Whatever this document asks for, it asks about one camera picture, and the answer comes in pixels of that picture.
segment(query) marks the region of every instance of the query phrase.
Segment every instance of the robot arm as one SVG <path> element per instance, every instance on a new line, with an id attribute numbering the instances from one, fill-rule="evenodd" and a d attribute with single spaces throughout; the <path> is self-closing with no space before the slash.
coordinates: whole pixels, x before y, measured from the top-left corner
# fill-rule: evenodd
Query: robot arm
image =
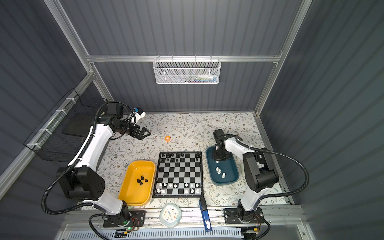
<path id="1" fill-rule="evenodd" d="M 230 153 L 243 159 L 247 189 L 238 202 L 238 215 L 241 221 L 246 222 L 254 216 L 254 210 L 260 203 L 259 198 L 279 181 L 276 166 L 271 154 L 240 145 L 236 140 L 241 138 L 236 135 L 224 134 L 222 129 L 218 129 L 213 132 L 213 136 L 216 141 L 213 159 L 225 161 L 229 159 Z"/>
<path id="2" fill-rule="evenodd" d="M 93 126 L 90 127 L 84 144 L 68 166 L 77 159 L 80 161 L 70 173 L 59 179 L 59 184 L 67 198 L 93 203 L 104 209 L 106 215 L 115 215 L 123 220 L 129 220 L 127 204 L 105 189 L 105 181 L 96 171 L 114 132 L 127 133 L 137 139 L 143 139 L 151 133 L 144 127 L 140 130 L 140 126 L 136 125 L 137 121 L 145 116 L 145 112 L 141 108 L 134 108 L 134 112 L 128 116 L 127 121 L 121 120 L 122 106 L 117 105 L 116 111 L 115 114 L 101 115 L 94 133 L 92 133 Z M 87 145 L 91 135 L 93 135 L 92 141 Z M 86 148 L 84 154 L 79 157 L 84 148 Z M 65 169 L 66 167 L 59 168 L 57 176 Z"/>

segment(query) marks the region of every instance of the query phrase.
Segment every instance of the teal tray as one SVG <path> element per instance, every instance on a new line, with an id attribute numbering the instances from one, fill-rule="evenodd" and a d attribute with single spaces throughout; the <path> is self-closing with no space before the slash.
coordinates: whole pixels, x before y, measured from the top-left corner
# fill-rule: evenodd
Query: teal tray
<path id="1" fill-rule="evenodd" d="M 217 186 L 236 182 L 239 179 L 239 172 L 237 171 L 237 166 L 232 153 L 229 159 L 216 163 L 216 160 L 212 158 L 212 150 L 215 148 L 215 146 L 209 147 L 205 153 L 207 155 L 208 169 L 212 182 Z M 221 174 L 217 174 L 216 167 L 221 169 Z M 225 178 L 221 177 L 223 172 L 225 172 Z"/>

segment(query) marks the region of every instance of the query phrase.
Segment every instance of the gray wall panel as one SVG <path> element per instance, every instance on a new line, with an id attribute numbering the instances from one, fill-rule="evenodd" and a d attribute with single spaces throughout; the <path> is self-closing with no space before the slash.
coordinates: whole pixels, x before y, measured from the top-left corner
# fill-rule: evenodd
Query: gray wall panel
<path id="1" fill-rule="evenodd" d="M 300 1 L 61 3 L 91 55 L 273 55 Z"/>
<path id="2" fill-rule="evenodd" d="M 273 63 L 222 63 L 219 84 L 157 84 L 151 63 L 95 63 L 114 98 L 146 112 L 254 110 Z"/>
<path id="3" fill-rule="evenodd" d="M 310 173 L 293 197 L 319 239 L 360 239 L 355 228 L 382 236 L 383 8 L 314 1 L 261 114 L 273 148 Z M 299 187 L 298 167 L 278 160 L 290 190 Z"/>
<path id="4" fill-rule="evenodd" d="M 50 110 L 86 75 L 44 1 L 0 1 L 0 174 Z M 84 94 L 99 95 L 94 85 Z M 0 200 L 1 239 L 53 239 L 64 218 L 47 215 L 40 200 L 58 167 L 32 159 Z M 56 186 L 49 207 L 74 205 Z"/>

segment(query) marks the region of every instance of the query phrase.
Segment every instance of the table surface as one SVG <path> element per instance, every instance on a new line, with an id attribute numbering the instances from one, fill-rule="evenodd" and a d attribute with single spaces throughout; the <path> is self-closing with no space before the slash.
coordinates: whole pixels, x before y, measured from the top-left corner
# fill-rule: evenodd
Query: table surface
<path id="1" fill-rule="evenodd" d="M 106 188 L 119 195 L 128 165 L 135 160 L 150 160 L 157 164 L 161 151 L 203 152 L 204 197 L 208 207 L 236 206 L 245 193 L 246 182 L 242 159 L 235 157 L 239 179 L 232 184 L 216 186 L 209 175 L 205 150 L 215 144 L 213 131 L 223 129 L 224 133 L 237 134 L 244 142 L 255 147 L 264 147 L 252 113 L 195 113 L 195 114 L 147 114 L 138 125 L 144 126 L 151 135 L 143 140 L 130 136 L 110 141 L 100 163 L 98 174 L 105 180 Z M 281 193 L 278 183 L 267 194 Z M 196 198 L 152 197 L 147 204 L 134 208 L 162 208 L 173 202 L 179 207 L 198 207 Z M 284 197 L 266 198 L 260 205 L 286 204 Z"/>

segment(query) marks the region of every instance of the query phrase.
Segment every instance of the chessboard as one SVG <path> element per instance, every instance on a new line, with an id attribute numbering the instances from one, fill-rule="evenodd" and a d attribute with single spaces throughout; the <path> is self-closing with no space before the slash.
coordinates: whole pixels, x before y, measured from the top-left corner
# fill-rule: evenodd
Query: chessboard
<path id="1" fill-rule="evenodd" d="M 202 152 L 160 152 L 152 197 L 202 197 L 202 159 Z"/>

